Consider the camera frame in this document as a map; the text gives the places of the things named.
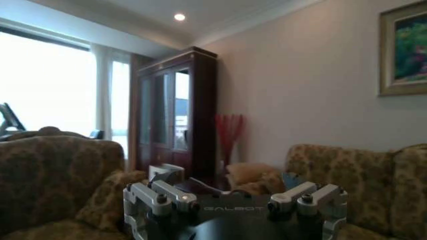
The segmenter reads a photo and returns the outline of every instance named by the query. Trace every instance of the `red decorative stems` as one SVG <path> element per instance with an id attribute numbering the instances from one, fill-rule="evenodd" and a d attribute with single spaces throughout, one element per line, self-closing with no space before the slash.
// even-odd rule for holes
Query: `red decorative stems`
<path id="1" fill-rule="evenodd" d="M 219 134 L 220 153 L 223 156 L 223 167 L 230 164 L 235 142 L 244 128 L 243 115 L 215 116 L 216 131 Z"/>

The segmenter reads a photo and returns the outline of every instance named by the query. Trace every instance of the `framed painting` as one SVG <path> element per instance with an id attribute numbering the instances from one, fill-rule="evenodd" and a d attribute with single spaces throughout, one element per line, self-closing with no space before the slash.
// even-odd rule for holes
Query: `framed painting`
<path id="1" fill-rule="evenodd" d="M 427 94 L 427 1 L 381 14 L 379 95 Z"/>

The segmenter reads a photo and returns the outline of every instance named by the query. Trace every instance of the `treadmill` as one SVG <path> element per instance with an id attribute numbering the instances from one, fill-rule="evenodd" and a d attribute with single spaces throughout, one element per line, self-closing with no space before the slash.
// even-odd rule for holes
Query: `treadmill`
<path id="1" fill-rule="evenodd" d="M 7 103 L 0 104 L 0 138 L 27 131 Z"/>

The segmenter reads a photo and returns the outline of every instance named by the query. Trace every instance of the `wooden cabinet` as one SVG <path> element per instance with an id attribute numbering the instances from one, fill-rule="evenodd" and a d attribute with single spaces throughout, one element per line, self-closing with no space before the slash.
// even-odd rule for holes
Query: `wooden cabinet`
<path id="1" fill-rule="evenodd" d="M 162 163 L 186 168 L 187 176 L 215 175 L 218 55 L 191 47 L 138 71 L 139 168 Z"/>

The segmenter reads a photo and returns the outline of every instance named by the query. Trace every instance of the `ceiling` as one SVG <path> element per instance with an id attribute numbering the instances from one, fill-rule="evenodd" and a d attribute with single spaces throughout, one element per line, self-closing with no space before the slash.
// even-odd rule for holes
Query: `ceiling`
<path id="1" fill-rule="evenodd" d="M 203 46 L 323 0 L 14 0 L 28 1 L 180 50 Z M 184 22 L 174 20 L 176 13 L 186 15 Z"/>

